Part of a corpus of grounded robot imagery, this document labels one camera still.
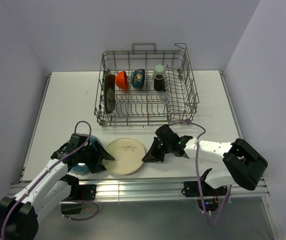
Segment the teal scalloped plate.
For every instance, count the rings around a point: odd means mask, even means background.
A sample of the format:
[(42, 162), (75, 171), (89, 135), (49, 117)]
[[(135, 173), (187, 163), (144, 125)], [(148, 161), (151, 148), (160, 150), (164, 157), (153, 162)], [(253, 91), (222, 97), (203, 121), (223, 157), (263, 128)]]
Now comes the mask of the teal scalloped plate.
[[(99, 143), (101, 143), (98, 138), (96, 136), (91, 136), (90, 138), (90, 145), (94, 147), (94, 149), (97, 151), (97, 148), (94, 146), (94, 142), (98, 141)], [(91, 173), (89, 167), (87, 165), (85, 165), (84, 163), (78, 163), (75, 167), (73, 167), (71, 169), (71, 172), (75, 173), (75, 174), (88, 174)]]

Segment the black mug brown inside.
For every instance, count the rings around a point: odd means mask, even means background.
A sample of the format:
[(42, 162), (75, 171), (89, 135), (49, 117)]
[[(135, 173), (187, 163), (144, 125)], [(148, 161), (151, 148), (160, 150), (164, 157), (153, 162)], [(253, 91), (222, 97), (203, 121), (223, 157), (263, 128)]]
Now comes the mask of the black mug brown inside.
[(154, 77), (154, 89), (158, 92), (166, 91), (165, 76), (163, 74), (156, 74)]

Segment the blue patterned bowl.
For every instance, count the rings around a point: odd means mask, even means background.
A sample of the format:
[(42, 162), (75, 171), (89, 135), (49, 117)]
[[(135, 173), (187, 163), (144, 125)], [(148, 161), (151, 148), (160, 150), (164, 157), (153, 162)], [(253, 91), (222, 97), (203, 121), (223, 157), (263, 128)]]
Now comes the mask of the blue patterned bowl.
[(145, 83), (145, 69), (137, 69), (132, 72), (131, 85), (137, 90), (142, 90)]

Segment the orange bowl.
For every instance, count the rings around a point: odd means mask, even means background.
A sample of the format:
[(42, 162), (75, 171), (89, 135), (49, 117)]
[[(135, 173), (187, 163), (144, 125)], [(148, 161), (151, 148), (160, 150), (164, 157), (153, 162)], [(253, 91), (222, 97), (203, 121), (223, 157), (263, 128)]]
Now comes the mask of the orange bowl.
[(125, 71), (121, 71), (115, 77), (115, 84), (122, 90), (128, 90), (128, 77)]

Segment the light green plastic cup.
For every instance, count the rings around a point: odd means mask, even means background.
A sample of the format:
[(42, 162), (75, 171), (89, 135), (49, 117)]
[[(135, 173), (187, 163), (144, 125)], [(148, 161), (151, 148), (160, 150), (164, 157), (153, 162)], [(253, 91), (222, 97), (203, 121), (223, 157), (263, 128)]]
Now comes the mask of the light green plastic cup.
[(153, 75), (152, 75), (152, 80), (155, 80), (155, 76), (156, 75), (163, 75), (165, 76), (165, 67), (161, 64), (158, 64), (155, 66), (154, 70), (153, 70)]

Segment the clear drinking glass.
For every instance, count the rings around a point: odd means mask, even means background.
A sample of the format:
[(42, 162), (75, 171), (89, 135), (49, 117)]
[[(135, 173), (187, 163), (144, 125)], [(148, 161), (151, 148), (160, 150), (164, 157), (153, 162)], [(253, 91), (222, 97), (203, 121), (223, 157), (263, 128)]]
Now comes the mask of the clear drinking glass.
[(160, 101), (163, 104), (168, 104), (170, 102), (170, 95), (165, 91), (161, 92), (160, 93)]

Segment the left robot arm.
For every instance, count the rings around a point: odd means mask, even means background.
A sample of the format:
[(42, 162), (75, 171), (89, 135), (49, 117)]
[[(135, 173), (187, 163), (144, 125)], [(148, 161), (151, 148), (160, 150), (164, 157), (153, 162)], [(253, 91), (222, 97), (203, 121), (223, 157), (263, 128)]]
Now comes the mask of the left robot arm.
[(86, 134), (73, 133), (66, 143), (54, 151), (37, 177), (14, 197), (0, 200), (0, 239), (32, 240), (42, 219), (63, 200), (84, 199), (79, 179), (69, 174), (78, 164), (91, 173), (105, 170), (103, 160), (113, 161), (98, 140)]

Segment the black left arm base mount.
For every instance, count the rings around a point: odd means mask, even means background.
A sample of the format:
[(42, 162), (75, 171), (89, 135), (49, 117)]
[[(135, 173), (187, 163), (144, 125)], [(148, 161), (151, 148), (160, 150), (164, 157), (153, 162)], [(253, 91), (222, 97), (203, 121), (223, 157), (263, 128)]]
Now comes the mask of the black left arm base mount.
[(83, 202), (76, 201), (93, 201), (96, 196), (95, 184), (84, 184), (78, 187), (73, 196), (69, 196), (61, 203), (61, 213), (64, 215), (78, 215), (84, 207)]

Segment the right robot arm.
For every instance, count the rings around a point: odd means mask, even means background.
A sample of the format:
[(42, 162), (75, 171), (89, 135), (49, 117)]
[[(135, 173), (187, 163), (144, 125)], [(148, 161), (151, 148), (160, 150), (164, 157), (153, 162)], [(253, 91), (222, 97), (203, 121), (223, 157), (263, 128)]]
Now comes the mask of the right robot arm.
[(178, 158), (207, 160), (211, 163), (203, 174), (198, 174), (199, 189), (210, 195), (216, 189), (237, 184), (243, 189), (255, 190), (268, 167), (267, 160), (247, 141), (237, 138), (233, 142), (201, 140), (200, 136), (179, 136), (168, 124), (159, 127), (153, 143), (142, 158), (147, 163), (163, 162), (167, 154)]

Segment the green cream round plate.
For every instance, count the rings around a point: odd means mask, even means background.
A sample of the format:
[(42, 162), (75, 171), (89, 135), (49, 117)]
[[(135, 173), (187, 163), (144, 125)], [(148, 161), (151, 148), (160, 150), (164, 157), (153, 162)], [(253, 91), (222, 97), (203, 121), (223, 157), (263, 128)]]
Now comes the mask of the green cream round plate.
[(107, 152), (114, 160), (103, 160), (104, 167), (115, 175), (129, 175), (138, 170), (146, 155), (142, 143), (133, 138), (118, 138), (106, 147)]

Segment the black floral square plate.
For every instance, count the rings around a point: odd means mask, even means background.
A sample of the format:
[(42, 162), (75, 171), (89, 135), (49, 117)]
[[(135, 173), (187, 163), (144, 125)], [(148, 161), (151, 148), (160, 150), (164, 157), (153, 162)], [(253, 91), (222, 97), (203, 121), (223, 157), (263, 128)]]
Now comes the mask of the black floral square plate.
[(104, 79), (103, 88), (105, 113), (110, 114), (115, 110), (115, 76), (108, 74)]

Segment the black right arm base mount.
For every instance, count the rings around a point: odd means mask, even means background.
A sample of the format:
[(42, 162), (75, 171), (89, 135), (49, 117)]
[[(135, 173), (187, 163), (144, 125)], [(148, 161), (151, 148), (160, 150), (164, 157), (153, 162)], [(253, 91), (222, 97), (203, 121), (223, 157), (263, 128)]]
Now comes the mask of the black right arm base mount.
[[(201, 210), (203, 210), (198, 181), (185, 181), (183, 184), (184, 188), (181, 190), (181, 194), (186, 198), (197, 198), (198, 206)], [(211, 212), (218, 210), (219, 197), (225, 196), (227, 194), (227, 187), (221, 186), (217, 189), (213, 189), (204, 181), (201, 182), (201, 186), (206, 210)]]

